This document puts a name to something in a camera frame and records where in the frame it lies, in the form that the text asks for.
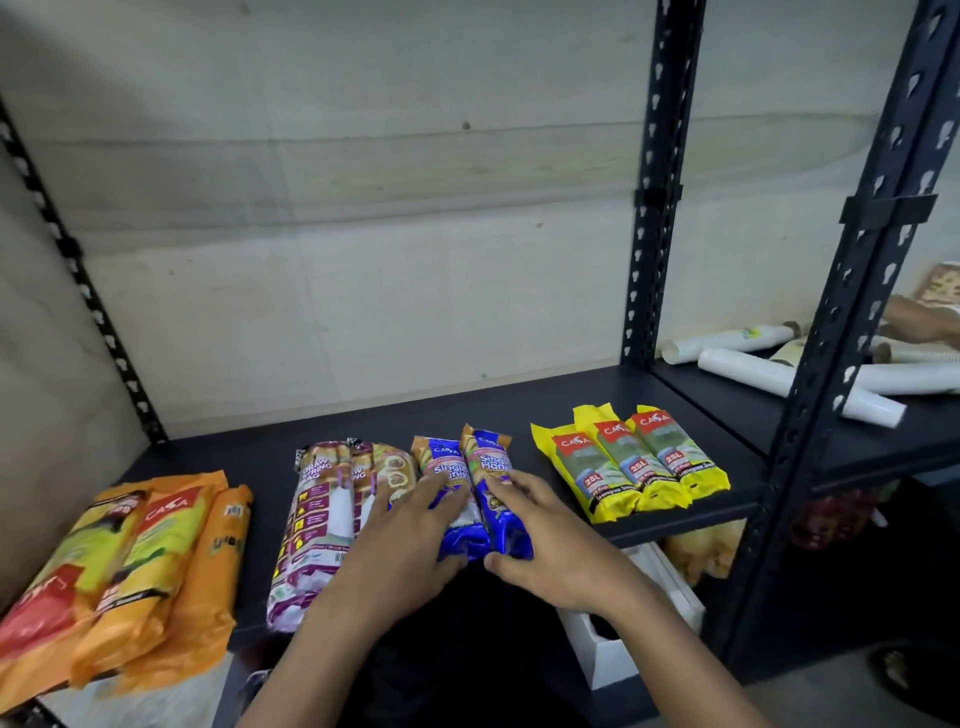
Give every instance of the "yellow package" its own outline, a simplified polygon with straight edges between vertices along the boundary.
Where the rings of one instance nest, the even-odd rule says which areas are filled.
[[[530,425],[537,448],[583,506],[591,523],[616,521],[634,512],[640,491],[620,472],[610,457],[575,425]]]
[[[0,714],[67,682],[74,650],[123,564],[154,491],[194,475],[124,483],[96,497],[0,622]]]
[[[616,416],[609,402],[600,407],[592,404],[574,407],[573,424],[589,435],[640,490],[637,511],[686,508],[693,502],[689,491]]]
[[[213,501],[174,600],[166,640],[120,668],[114,694],[176,685],[215,667],[227,654],[252,501],[246,485],[227,488]]]
[[[644,445],[689,490],[694,500],[728,491],[730,480],[690,439],[668,412],[646,404],[636,406],[627,422]]]
[[[97,606],[100,619],[73,654],[71,686],[81,688],[163,641],[210,501],[226,488],[220,471],[197,475],[174,493],[151,494],[130,554]]]

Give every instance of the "hand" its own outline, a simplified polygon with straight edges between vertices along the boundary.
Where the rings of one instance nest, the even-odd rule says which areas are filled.
[[[467,564],[466,556],[437,561],[444,531],[471,497],[470,488],[458,488],[431,509],[445,483],[446,473],[428,475],[389,511],[390,489],[379,489],[366,525],[315,604],[341,600],[379,637],[438,595]]]
[[[534,558],[489,553],[484,566],[555,607],[612,619],[630,591],[646,584],[643,572],[561,503],[545,480],[520,471],[510,478],[513,484],[492,477],[487,485],[523,521]]]

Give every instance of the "concrete wall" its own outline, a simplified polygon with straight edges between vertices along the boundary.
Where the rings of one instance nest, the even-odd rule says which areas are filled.
[[[89,312],[0,159],[0,607],[146,447]]]
[[[654,9],[3,0],[0,88],[182,436],[614,361]],[[812,316],[912,13],[709,4],[664,336]]]

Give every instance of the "casa logo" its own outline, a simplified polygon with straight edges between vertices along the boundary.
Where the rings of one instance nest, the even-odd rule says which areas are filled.
[[[553,438],[553,441],[557,444],[557,449],[564,455],[569,455],[574,450],[585,448],[592,444],[589,437],[583,432],[574,432],[569,435],[557,435]]]

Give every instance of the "shelf upright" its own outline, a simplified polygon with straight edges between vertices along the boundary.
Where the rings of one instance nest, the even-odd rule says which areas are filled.
[[[960,118],[960,0],[921,0],[844,225],[769,459],[770,487],[748,519],[734,562],[735,609],[724,610],[720,654],[734,670],[770,590],[790,523],[819,478],[843,408]]]

